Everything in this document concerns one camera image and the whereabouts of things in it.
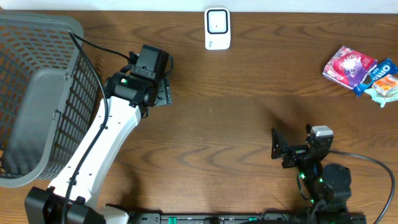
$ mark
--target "pink package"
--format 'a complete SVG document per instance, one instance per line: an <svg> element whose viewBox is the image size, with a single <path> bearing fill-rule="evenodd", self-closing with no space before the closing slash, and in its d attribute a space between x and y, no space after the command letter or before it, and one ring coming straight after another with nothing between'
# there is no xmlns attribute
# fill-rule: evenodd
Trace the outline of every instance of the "pink package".
<svg viewBox="0 0 398 224"><path fill-rule="evenodd" d="M342 46L326 64L323 76L352 90L376 65L376 59Z"/></svg>

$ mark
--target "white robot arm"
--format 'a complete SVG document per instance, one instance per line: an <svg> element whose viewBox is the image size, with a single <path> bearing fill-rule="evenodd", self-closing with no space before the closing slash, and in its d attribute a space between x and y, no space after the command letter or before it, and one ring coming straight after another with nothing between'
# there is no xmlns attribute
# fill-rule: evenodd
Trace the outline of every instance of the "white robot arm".
<svg viewBox="0 0 398 224"><path fill-rule="evenodd" d="M107 79L103 89L106 101L101 101L91 127L68 164L47 190L33 187L29 192L25 200L29 223L125 224L129 220L123 210L96 209L98 195L124 140L141 118L148 116L149 107L172 104L167 77L170 72L165 73L169 57L170 71L173 67L167 52L148 45L142 47L139 57L131 57L132 63Z"/></svg>
<svg viewBox="0 0 398 224"><path fill-rule="evenodd" d="M101 136L95 142L95 145L80 168L76 184L72 188L70 200L75 201L80 196L85 198L85 205L91 208L96 207L98 195L106 173L109 171L124 140L141 120L139 107L136 106L134 108L129 106L129 104L128 100L116 96L111 96L108 99L109 118L107 128L101 133ZM68 164L49 185L49 187L55 188L54 193L56 195L65 196L70 181L69 178L72 176L77 164L98 132L103 122L104 114L104 103L101 101L91 128L86 133Z"/></svg>

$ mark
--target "orange package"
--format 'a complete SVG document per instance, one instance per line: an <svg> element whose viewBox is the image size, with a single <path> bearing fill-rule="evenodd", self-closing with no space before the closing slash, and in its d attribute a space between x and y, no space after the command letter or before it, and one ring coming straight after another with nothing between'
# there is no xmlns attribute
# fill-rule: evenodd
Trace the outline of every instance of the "orange package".
<svg viewBox="0 0 398 224"><path fill-rule="evenodd" d="M392 90L398 88L398 79L388 74L385 77L374 82L372 88L383 96L386 96Z"/></svg>

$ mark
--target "green connector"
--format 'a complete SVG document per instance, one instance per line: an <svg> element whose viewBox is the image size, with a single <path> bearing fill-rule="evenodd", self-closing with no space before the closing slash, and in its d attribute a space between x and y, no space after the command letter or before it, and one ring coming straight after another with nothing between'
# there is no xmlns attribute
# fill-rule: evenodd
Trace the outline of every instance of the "green connector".
<svg viewBox="0 0 398 224"><path fill-rule="evenodd" d="M177 224L177 218L169 218L169 224Z"/></svg>

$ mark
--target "wire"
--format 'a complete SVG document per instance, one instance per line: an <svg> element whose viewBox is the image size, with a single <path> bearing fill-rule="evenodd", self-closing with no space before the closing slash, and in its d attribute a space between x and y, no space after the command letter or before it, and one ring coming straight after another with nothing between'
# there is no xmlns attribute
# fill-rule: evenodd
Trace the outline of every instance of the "wire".
<svg viewBox="0 0 398 224"><path fill-rule="evenodd" d="M267 213L267 210L265 210L265 211L261 214L260 220L264 220L264 215L266 215L266 213Z"/></svg>
<svg viewBox="0 0 398 224"><path fill-rule="evenodd" d="M104 48L104 47L98 46L98 45L96 45L96 44L91 43L91 42L88 41L88 40L85 40L85 39L79 37L78 35L76 35L76 34L74 34L74 33L72 33L72 34L73 34L74 37L76 37L76 39L79 39L79 40L83 41L84 43L86 43L86 44L88 44L88 45L90 45L90 46L92 46L92 47L95 47L95 48L97 48L97 49L104 50L104 51L106 51L106 52L109 52L109 53L112 53L112 54L116 54L116 55L122 56L122 57L124 57L125 59L127 59L127 62L128 62L128 63L130 63L130 58L129 58L128 56L126 56L126 55L124 55L124 54L122 54L122 53L119 53L119 52L117 52L117 51L110 50L110 49L106 49L106 48Z"/></svg>
<svg viewBox="0 0 398 224"><path fill-rule="evenodd" d="M307 196L305 196L305 193L304 193L304 191L303 191L303 187L302 187L301 182L300 182L300 173L297 173L297 178L296 178L296 180L297 180L297 186L298 186L298 189L299 189L299 191L300 191L301 197L302 197L304 200L309 200L309 198L308 198Z"/></svg>
<svg viewBox="0 0 398 224"><path fill-rule="evenodd" d="M119 72L126 73L126 72L130 71L131 67L132 67L132 64L125 65L122 69L120 69Z"/></svg>
<svg viewBox="0 0 398 224"><path fill-rule="evenodd" d="M392 198L394 197L394 192L396 190L396 180L395 180L394 174L392 173L390 168L388 168L388 166L386 166L384 163L382 163L382 162L380 162L378 160L372 159L370 157L367 157L367 156L362 156L362 155L355 154L355 153L350 153L350 152L334 151L334 150L329 150L329 152L330 153L334 153L334 154L344 155L344 156L356 157L356 158L360 158L360 159L364 159L364 160L367 160L367 161L374 162L375 164L378 164L381 167L383 167L388 172L388 174L390 175L390 178L391 178L391 191L390 191L390 196L388 197L386 205L384 206L384 208L381 211L380 215L378 216L378 218L374 222L374 224L379 223L380 220L383 218L384 214L386 213L387 209L389 208L389 206L391 204L391 201L392 201Z"/></svg>
<svg viewBox="0 0 398 224"><path fill-rule="evenodd" d="M313 222L313 217L315 216L315 212L318 210L319 206L321 205L326 205L325 200L320 200L318 201L312 208L311 215L310 215L310 221Z"/></svg>
<svg viewBox="0 0 398 224"><path fill-rule="evenodd" d="M103 132L103 130L106 128L106 123L108 122L108 116L109 116L108 101L106 100L106 97L105 97L105 90L104 90L104 86L102 85L100 76L98 75L98 73L95 70L95 68L94 68L93 64L91 63L91 61L88 59L86 53L83 51L83 49L81 48L81 46L77 42L76 38L81 40L81 41L83 41L83 42L85 42L85 41L81 37L77 36L76 34L74 34L70 30L68 31L68 33L69 33L69 36L72 39L73 43L76 45L76 48L79 50L80 55L86 60L86 62L88 63L88 65L90 66L90 68L92 69L92 71L95 74L95 78L96 78L96 80L98 82L99 88L101 89L101 92L102 92L102 95L103 95L103 99L104 99L105 115L104 115L104 121L102 122L101 126L99 127L99 130L98 130L97 134L95 135L95 137L93 138L92 142L88 146L88 148L87 148L86 152L84 153L84 155L81 157L79 163L76 166L75 171L73 172L72 177L69 180L68 189L67 189L67 192L65 194L65 201L64 201L63 207L62 207L62 223L63 224L66 224L66 222L67 222L68 202L69 202L70 194L72 192L73 184L76 181L77 174L78 174L78 172L80 170L80 167L83 165L87 155L90 153L91 148L93 148L95 142L100 137L100 135Z"/></svg>

